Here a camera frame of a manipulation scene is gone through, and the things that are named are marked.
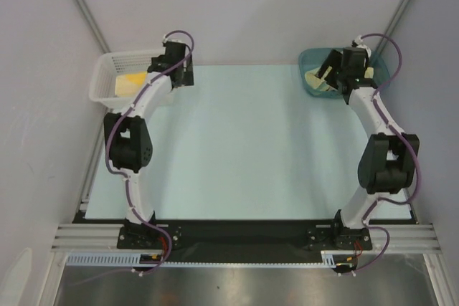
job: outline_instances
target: yellow object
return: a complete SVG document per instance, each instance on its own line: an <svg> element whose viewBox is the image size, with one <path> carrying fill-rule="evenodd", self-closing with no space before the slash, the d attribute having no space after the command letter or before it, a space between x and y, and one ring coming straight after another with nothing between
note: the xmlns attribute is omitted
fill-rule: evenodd
<svg viewBox="0 0 459 306"><path fill-rule="evenodd" d="M115 96L128 97L135 95L145 82L146 72L118 75L115 81Z"/></svg>
<svg viewBox="0 0 459 306"><path fill-rule="evenodd" d="M330 90L335 90L333 87L328 85L325 81L325 77L328 75L328 73L331 70L331 67L329 67L326 72L323 74L322 79L317 78L317 73L320 70L320 67L315 68L314 70L307 71L306 75L304 76L306 79L306 82L308 83L309 86L311 86L314 90L312 93L314 95L320 95L324 91L330 91ZM368 67L365 71L365 78L372 79L374 74L373 67Z"/></svg>

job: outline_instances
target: teal basket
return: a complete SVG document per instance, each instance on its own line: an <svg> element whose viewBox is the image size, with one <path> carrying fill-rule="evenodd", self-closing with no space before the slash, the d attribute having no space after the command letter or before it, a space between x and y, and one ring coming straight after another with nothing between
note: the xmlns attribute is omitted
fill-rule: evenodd
<svg viewBox="0 0 459 306"><path fill-rule="evenodd" d="M317 67L320 67L328 54L332 49L341 50L341 48L313 48L307 49L300 54L298 58L298 64L300 66L300 78L304 85L304 88L308 93L314 97L324 97L324 98L338 98L341 97L340 94L335 90L329 91L320 91L318 89L313 89L306 82L306 72L314 70ZM387 70L386 64L382 57L377 53L372 52L372 58L370 59L371 67L374 69L373 80L379 86L383 82L389 79L389 71Z"/></svg>

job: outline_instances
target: wall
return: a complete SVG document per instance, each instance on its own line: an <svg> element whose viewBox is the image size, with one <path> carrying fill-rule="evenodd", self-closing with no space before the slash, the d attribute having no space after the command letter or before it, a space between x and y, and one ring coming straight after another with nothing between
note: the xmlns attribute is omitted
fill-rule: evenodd
<svg viewBox="0 0 459 306"><path fill-rule="evenodd" d="M420 137L423 184L417 211L433 222L459 283L458 88L459 0L414 0L394 33L403 53L399 79L385 92L388 108ZM393 52L386 54L394 69Z"/></svg>
<svg viewBox="0 0 459 306"><path fill-rule="evenodd" d="M100 53L72 0L0 3L0 277L31 247L30 306L99 129L87 88Z"/></svg>
<svg viewBox="0 0 459 306"><path fill-rule="evenodd" d="M113 51L157 47L173 29L198 64L296 63L311 47L383 31L399 0L86 0Z"/></svg>

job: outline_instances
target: cable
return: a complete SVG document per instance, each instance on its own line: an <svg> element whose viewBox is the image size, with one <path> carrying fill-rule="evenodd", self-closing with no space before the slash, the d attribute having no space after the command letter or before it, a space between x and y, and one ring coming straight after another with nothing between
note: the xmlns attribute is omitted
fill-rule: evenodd
<svg viewBox="0 0 459 306"><path fill-rule="evenodd" d="M406 146L407 150L410 152L410 155L411 155L411 158L415 164L415 171L416 171L416 186L415 186L415 190L413 191L413 194L411 196L408 197L408 199L406 201L394 201L394 200L391 200L391 199L388 199L387 197L379 197L376 199L376 201L374 203L371 204L371 206L366 210L365 214L362 216L362 224L369 230L372 230L372 229L377 229L377 230L380 230L380 231L383 231L385 234L386 234L386 244L383 246L382 250L380 251L380 253L378 253L378 255L373 259L371 260L370 262L368 262L367 264L365 264L364 266L360 267L360 268L357 268L354 270L354 272L357 272L357 271L360 271L360 270L363 270L367 267L369 267L370 265L372 265L373 263L375 263L375 261L377 261L380 257L382 257L382 255L387 251L387 248L389 247L389 243L390 243L390 234L389 234L389 231L387 231L387 229L385 229L384 227L382 226L368 226L366 224L366 220L368 219L369 215L371 212L373 212L373 210L376 208L377 204L379 201L386 201L386 202L389 202L391 204L396 204L398 206L403 206L405 204L409 204L412 200L415 199L415 197L418 195L419 193L419 190L420 190L420 187L421 187L421 181L422 181L422 177L421 177L421 168L420 168L420 164L419 164L419 161L417 159L417 156L416 156L416 152L415 150L413 149L413 147L410 145L410 143L408 143L408 141L403 137L403 135L394 128L393 125L390 125L389 124L389 119L387 118L387 116L383 113L382 109L380 108L378 102L377 102L377 99L375 96L377 96L383 89L385 89L399 74L401 68L402 68L402 63L403 63L403 59L402 59L402 51L400 50L400 47L399 45L393 40L391 39L390 37L388 37L387 35L385 34L379 34L379 33L372 33L372 34L367 34L367 35L364 35L362 36L361 38L362 39L366 39L367 37L382 37L384 39L386 39L387 41L389 41L390 43L392 43L392 45L394 46L395 50L397 50L397 54L398 54L398 57L399 57L399 63L397 65L397 68L394 72L394 74L388 79L386 80L385 82L383 82L380 86L378 86L378 88L374 91L373 93L373 98L372 98L372 102L373 102L373 106L374 108L376 109L376 111L378 112L379 116L381 117L381 119L384 121L384 124L400 139L400 141L403 142L403 144Z"/></svg>
<svg viewBox="0 0 459 306"><path fill-rule="evenodd" d="M193 39L193 36L190 35L188 32L185 32L184 30L173 30L172 32L169 32L168 34L166 34L166 36L164 37L164 39L167 39L168 37L170 37L171 35L173 34L185 34L188 36L188 38L190 39L191 41L191 47L188 47L188 54L182 59L180 60L179 62L177 62L174 66L168 68L167 70L164 70L163 72L159 73L158 75L156 75L155 77L151 78L151 80L149 82L147 82L141 89L141 91L138 93L137 97L134 99L134 101L132 102L132 105L129 107L129 109L120 116L120 118L118 119L118 121L116 121L115 125L113 126L112 130L110 131L110 135L108 136L108 139L107 139L107 145L105 147L105 166L107 166L107 169L110 173L112 173L113 175L120 175L124 178L126 178L126 181L125 181L125 189L126 189L126 199L128 200L128 205L131 209L131 211L133 212L134 216L144 225L146 225L147 227L150 227L151 229L154 229L158 232L160 232L161 234L163 234L166 239L167 239L167 242L168 244L167 245L163 245L163 248L165 249L164 251L164 254L162 255L161 257L161 260L159 262L157 262L157 264L152 267L151 269L145 271L145 272L141 272L139 274L139 276L143 276L143 275L148 275L152 272L154 272L156 269L158 269L168 258L169 258L169 255L171 254L171 250L172 250L172 239L171 239L171 236L169 236L169 233L167 233L167 231L163 230L161 227L158 227L158 226L155 226L153 224L150 224L148 223L146 220L142 219L142 217L140 216L140 214L136 211L136 208L131 200L131 193L130 193L130 190L129 190L129 175L123 171L117 171L117 170L114 170L111 166L110 166L110 148L112 146L112 142L113 142L113 138L115 137L115 133L116 131L118 130L118 128L120 127L120 124L124 121L125 118L127 118L129 116L129 114L134 110L135 106L137 105L138 101L142 98L143 94L147 91L147 89L155 82L157 81L159 78L163 77L164 75L167 75L168 73L172 72L173 70L175 70L177 67L181 66L185 61L188 61L188 58L190 58L192 52L194 51L194 39ZM79 281L79 282L75 282L75 283L71 283L71 284L68 284L69 286L77 286L77 285L81 285L83 283L86 283L86 282L90 282L90 281L93 281L95 279L98 279L99 277L104 277L106 275L109 275L109 274L116 274L116 273L119 273L119 272L136 272L134 268L132 269L128 269L128 268L123 268L123 269L115 269L115 270L110 270L109 272L104 272L102 274L99 274L99 275L96 275L96 276L93 276L93 277L90 277L88 279L84 279L82 281Z"/></svg>

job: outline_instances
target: white basket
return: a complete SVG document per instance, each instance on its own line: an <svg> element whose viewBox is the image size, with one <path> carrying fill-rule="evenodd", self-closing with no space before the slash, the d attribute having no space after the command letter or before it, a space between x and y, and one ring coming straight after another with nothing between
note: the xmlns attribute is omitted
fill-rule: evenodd
<svg viewBox="0 0 459 306"><path fill-rule="evenodd" d="M89 98L109 109L121 109L130 104L134 96L116 97L116 76L126 73L145 72L151 58L164 54L164 48L138 50L133 52L107 53L99 57L89 87Z"/></svg>

